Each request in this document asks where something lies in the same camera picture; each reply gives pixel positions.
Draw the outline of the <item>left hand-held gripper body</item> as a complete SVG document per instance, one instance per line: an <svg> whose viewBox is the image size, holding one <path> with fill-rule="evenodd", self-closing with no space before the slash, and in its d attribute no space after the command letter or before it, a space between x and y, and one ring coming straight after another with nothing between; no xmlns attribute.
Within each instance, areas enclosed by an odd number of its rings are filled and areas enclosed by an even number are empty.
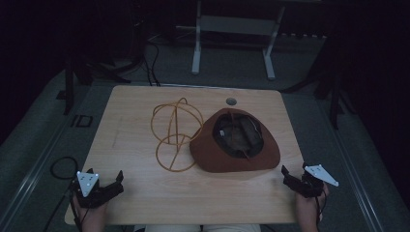
<svg viewBox="0 0 410 232"><path fill-rule="evenodd" d="M99 174L77 171L73 190L81 208L97 209L106 203Z"/></svg>

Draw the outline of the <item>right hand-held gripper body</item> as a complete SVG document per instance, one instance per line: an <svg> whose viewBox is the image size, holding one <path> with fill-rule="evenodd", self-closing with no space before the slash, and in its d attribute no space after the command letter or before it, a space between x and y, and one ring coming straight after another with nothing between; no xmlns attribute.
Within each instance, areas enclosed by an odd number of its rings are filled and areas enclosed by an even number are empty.
<svg viewBox="0 0 410 232"><path fill-rule="evenodd" d="M307 171L310 174L303 174L303 183L306 185L304 193L305 198L320 196L324 190L325 184L338 187L337 181L321 164L309 165Z"/></svg>

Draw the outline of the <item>yellow wire hat stand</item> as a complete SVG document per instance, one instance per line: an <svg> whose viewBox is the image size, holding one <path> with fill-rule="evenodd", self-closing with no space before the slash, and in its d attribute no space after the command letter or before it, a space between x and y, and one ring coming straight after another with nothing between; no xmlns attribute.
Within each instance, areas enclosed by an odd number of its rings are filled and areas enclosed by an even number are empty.
<svg viewBox="0 0 410 232"><path fill-rule="evenodd" d="M168 122L166 123L166 136L160 137L155 132L155 120L157 116L160 114L161 111L164 109L170 109L170 115L168 118ZM182 167L179 169L174 168L174 164L176 159L180 155L182 148L189 144L192 140L196 138L196 135L189 135L185 132L180 131L181 124L179 123L179 112L183 111L188 113L198 124L199 130L202 131L204 127L204 117L202 113L199 111L197 107L193 104L190 104L186 98L180 98L174 102L167 102L162 103L154 107L152 112L152 117L150 121L150 128L153 136L159 141L156 150L155 150L155 158L157 160L158 165L167 170L169 172L184 172L187 171L195 166L195 162L193 161L187 167ZM175 148L175 153L173 158L168 166L166 166L160 159L160 148L163 144L173 146Z"/></svg>

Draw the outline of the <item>brown felt hat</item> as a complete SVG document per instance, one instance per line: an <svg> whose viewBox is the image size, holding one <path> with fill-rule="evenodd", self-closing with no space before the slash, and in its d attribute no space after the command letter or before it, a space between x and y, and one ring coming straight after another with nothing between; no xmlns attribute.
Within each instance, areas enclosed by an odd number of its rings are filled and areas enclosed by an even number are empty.
<svg viewBox="0 0 410 232"><path fill-rule="evenodd" d="M190 142L198 166L211 173L276 168L278 144L270 131L250 113L223 108L212 115Z"/></svg>

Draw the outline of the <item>person's right hand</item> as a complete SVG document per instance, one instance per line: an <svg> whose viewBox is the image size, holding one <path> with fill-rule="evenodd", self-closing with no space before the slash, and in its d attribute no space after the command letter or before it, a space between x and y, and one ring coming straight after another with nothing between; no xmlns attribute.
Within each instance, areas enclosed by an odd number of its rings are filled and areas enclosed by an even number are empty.
<svg viewBox="0 0 410 232"><path fill-rule="evenodd" d="M302 232L319 232L318 223L323 217L328 195L327 185L318 197L305 198L300 193L295 194L295 215Z"/></svg>

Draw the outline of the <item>person's left hand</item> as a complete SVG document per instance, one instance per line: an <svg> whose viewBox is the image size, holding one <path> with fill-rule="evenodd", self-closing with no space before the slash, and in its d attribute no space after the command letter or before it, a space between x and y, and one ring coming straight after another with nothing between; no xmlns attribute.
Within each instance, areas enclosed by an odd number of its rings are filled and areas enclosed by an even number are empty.
<svg viewBox="0 0 410 232"><path fill-rule="evenodd" d="M103 232L105 229L105 219L108 203L105 202L98 208L81 208L77 199L73 199L75 212L80 218L82 232Z"/></svg>

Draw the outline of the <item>black metal stand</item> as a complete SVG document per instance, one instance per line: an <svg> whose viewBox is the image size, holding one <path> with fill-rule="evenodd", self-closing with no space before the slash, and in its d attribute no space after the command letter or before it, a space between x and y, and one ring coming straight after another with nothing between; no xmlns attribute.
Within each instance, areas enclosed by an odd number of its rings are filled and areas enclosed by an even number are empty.
<svg viewBox="0 0 410 232"><path fill-rule="evenodd" d="M322 48L310 67L307 77L302 81L280 90L281 93L293 93L317 82L313 92L317 100L324 100L331 95L329 120L335 130L338 129L337 115L341 94L343 73L349 64L348 54L343 51L328 51Z"/></svg>
<svg viewBox="0 0 410 232"><path fill-rule="evenodd" d="M104 77L112 79L119 83L131 83L130 80L120 77L120 73L130 71L143 61L142 57L132 58L131 62L123 67L109 69L100 64L96 60L93 60L85 54L79 52L70 52L66 56L65 60L65 89L60 91L57 95L58 100L65 101L64 114L68 115L74 105L74 83L73 78L77 76L80 83L84 85L90 85L93 82L91 70L101 73Z"/></svg>

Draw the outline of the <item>metal floor rail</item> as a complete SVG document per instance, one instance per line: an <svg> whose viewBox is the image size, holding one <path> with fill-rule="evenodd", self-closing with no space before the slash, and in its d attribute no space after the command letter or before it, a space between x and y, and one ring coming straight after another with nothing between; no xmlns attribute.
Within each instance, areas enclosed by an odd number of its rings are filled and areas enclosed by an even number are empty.
<svg viewBox="0 0 410 232"><path fill-rule="evenodd" d="M12 201L8 204L8 207L4 211L4 214L0 217L0 232L11 232L17 216L25 207L26 202L37 186L37 183L44 171L45 164L50 159L52 151L54 150L63 132L69 126L74 117L75 112L73 110L67 115L64 115L60 124L54 130L51 137L47 140L47 143L44 145L44 148L40 152L40 156L36 159L36 162L29 169L29 172L22 180L20 186L17 189L17 192L12 198Z"/></svg>
<svg viewBox="0 0 410 232"><path fill-rule="evenodd" d="M345 146L339 131L334 128L333 124L330 121L330 113L327 109L327 104L322 101L317 101L316 103L319 107L322 118L327 125L328 131L330 132L333 140L337 145L341 159L341 166L343 167L345 175L354 192L355 198L362 211L369 232L385 232L381 221L375 212L374 205L372 204L365 186L360 179L359 173L350 158L347 147Z"/></svg>

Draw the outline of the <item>black floor bracket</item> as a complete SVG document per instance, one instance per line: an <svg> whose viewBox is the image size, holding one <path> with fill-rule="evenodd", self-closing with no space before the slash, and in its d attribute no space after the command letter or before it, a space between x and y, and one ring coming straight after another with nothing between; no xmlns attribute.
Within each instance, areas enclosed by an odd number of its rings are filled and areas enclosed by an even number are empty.
<svg viewBox="0 0 410 232"><path fill-rule="evenodd" d="M75 115L71 122L71 128L89 128L92 125L93 120L93 116Z"/></svg>

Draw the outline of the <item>white metal desk frame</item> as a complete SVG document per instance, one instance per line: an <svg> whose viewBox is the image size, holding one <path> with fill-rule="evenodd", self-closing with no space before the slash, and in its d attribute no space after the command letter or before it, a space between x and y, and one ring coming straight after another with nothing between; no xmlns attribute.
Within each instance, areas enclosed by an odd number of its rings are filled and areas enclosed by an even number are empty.
<svg viewBox="0 0 410 232"><path fill-rule="evenodd" d="M195 47L191 65L192 74L199 74L201 60L201 33L207 31L268 36L270 40L268 45L262 49L262 55L267 78L269 80L274 80L276 78L271 54L278 36L278 30L285 12L285 7L279 8L275 20L216 16L203 14L201 10L202 0L196 0Z"/></svg>

